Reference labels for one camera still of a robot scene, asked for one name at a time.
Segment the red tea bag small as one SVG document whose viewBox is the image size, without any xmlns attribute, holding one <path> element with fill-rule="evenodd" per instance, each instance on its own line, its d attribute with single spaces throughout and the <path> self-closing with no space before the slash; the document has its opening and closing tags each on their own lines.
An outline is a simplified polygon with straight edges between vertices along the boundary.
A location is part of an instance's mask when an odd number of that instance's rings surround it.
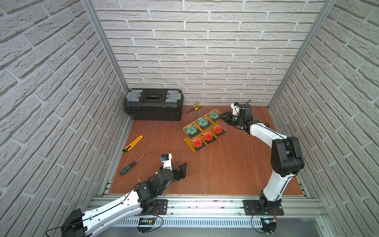
<svg viewBox="0 0 379 237">
<path fill-rule="evenodd" d="M 205 141 L 206 144 L 210 144 L 213 141 L 217 140 L 211 131 L 207 131 L 207 132 L 203 133 L 201 137 Z"/>
</svg>

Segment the green tea bag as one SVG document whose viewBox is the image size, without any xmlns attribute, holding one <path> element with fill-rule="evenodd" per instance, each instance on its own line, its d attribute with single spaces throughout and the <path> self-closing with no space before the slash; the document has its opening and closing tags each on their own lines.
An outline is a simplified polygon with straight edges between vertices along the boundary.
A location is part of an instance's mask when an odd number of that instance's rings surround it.
<svg viewBox="0 0 379 237">
<path fill-rule="evenodd" d="M 191 123 L 188 126 L 184 127 L 183 131 L 189 138 L 194 138 L 200 134 L 200 130 L 195 123 Z"/>
<path fill-rule="evenodd" d="M 207 129 L 212 124 L 206 116 L 200 117 L 195 123 L 201 130 Z"/>
<path fill-rule="evenodd" d="M 221 113 L 218 110 L 213 110 L 206 114 L 206 116 L 209 118 L 209 120 L 213 123 L 218 122 L 221 119 Z"/>
</svg>

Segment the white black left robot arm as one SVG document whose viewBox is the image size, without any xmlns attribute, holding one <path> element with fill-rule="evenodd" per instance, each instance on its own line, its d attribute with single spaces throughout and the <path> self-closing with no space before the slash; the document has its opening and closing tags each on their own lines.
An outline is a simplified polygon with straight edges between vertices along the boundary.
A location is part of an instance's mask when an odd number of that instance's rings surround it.
<svg viewBox="0 0 379 237">
<path fill-rule="evenodd" d="M 158 196 L 164 194 L 172 182 L 186 177 L 187 164 L 178 169 L 163 168 L 149 179 L 138 183 L 124 196 L 101 207 L 70 213 L 60 228 L 63 237 L 96 237 L 108 228 L 129 217 L 149 214 Z"/>
</svg>

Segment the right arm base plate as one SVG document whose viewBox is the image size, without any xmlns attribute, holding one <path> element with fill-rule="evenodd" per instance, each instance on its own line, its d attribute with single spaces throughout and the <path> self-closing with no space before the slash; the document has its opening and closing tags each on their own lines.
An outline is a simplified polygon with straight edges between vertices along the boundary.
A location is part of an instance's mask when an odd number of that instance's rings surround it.
<svg viewBox="0 0 379 237">
<path fill-rule="evenodd" d="M 284 210 L 280 201 L 243 200 L 244 211 L 247 216 L 277 215 L 283 216 Z"/>
</svg>

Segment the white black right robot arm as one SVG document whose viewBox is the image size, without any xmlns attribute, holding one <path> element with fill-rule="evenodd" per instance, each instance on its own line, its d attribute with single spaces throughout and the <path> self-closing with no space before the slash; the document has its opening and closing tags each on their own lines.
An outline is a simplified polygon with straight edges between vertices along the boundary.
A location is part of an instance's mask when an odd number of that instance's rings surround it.
<svg viewBox="0 0 379 237">
<path fill-rule="evenodd" d="M 283 193 L 289 182 L 304 168 L 305 162 L 297 137 L 280 134 L 264 123 L 254 120 L 248 103 L 231 104 L 232 111 L 221 115 L 228 125 L 260 139 L 271 148 L 272 174 L 260 193 L 257 210 L 267 213 L 280 206 Z"/>
</svg>

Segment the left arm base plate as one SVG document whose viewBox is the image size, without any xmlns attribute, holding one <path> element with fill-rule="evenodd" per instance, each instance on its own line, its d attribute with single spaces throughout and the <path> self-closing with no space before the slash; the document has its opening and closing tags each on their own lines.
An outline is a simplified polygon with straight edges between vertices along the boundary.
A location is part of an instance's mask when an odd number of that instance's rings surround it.
<svg viewBox="0 0 379 237">
<path fill-rule="evenodd" d="M 153 203 L 148 204 L 144 213 L 145 215 L 166 215 L 167 206 L 167 199 L 157 199 Z"/>
</svg>

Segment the red tea bag large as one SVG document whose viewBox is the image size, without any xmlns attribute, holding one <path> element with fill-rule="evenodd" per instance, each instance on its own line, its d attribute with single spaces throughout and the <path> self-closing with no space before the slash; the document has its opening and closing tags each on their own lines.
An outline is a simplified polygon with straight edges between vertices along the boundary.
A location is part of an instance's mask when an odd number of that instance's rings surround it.
<svg viewBox="0 0 379 237">
<path fill-rule="evenodd" d="M 201 138 L 195 138 L 194 140 L 192 140 L 191 145 L 194 147 L 196 151 L 199 151 L 205 146 Z"/>
</svg>

